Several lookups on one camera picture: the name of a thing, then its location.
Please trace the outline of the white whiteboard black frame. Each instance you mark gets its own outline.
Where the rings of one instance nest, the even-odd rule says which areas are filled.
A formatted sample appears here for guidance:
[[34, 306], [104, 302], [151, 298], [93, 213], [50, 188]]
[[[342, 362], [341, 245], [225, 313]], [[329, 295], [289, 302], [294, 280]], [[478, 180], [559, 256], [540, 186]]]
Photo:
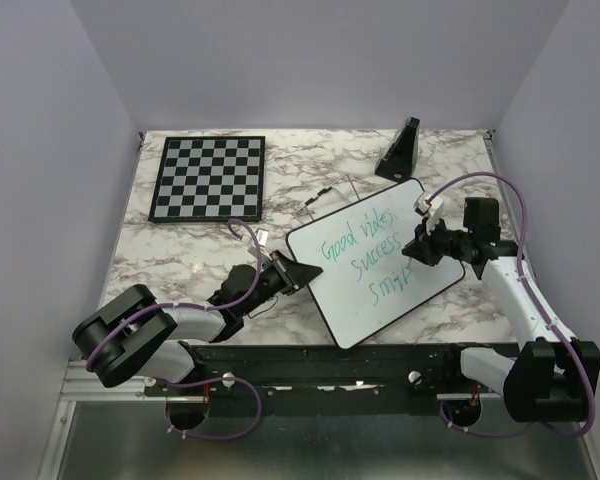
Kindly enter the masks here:
[[293, 258], [324, 270], [308, 289], [338, 347], [360, 344], [464, 279], [450, 258], [406, 269], [402, 248], [421, 222], [414, 204], [423, 191], [410, 179], [287, 233]]

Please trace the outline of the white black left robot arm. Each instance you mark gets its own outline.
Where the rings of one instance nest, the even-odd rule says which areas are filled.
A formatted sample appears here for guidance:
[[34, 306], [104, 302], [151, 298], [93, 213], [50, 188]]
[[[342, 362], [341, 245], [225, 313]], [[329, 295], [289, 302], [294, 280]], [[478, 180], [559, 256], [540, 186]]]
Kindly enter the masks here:
[[258, 269], [233, 267], [201, 306], [159, 303], [146, 285], [136, 284], [83, 320], [72, 340], [87, 360], [86, 369], [107, 388], [143, 373], [189, 395], [200, 387], [202, 372], [182, 340], [227, 340], [265, 302], [278, 294], [295, 294], [322, 273], [319, 266], [275, 251]]

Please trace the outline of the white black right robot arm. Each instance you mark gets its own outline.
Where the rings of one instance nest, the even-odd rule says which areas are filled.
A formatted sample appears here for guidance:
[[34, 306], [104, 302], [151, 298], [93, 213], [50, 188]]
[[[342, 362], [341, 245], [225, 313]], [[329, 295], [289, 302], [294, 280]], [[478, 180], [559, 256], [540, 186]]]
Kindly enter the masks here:
[[403, 255], [427, 266], [444, 258], [469, 265], [500, 303], [520, 349], [511, 359], [487, 347], [467, 347], [441, 365], [442, 384], [454, 392], [474, 381], [483, 384], [502, 397], [517, 422], [589, 427], [595, 418], [599, 348], [578, 340], [561, 322], [531, 278], [517, 243], [502, 239], [497, 200], [466, 199], [460, 230], [446, 226], [442, 205], [430, 194], [416, 201], [422, 221]]

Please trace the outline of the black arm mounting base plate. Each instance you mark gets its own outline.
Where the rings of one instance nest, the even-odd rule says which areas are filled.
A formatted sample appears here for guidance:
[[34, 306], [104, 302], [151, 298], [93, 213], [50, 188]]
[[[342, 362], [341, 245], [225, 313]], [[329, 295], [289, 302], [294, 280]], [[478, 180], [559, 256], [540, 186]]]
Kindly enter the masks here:
[[496, 392], [491, 380], [461, 371], [465, 349], [513, 361], [512, 343], [361, 345], [177, 345], [193, 370], [182, 380], [151, 372], [150, 398], [163, 399], [180, 420], [203, 417], [433, 415], [440, 400], [469, 410]]

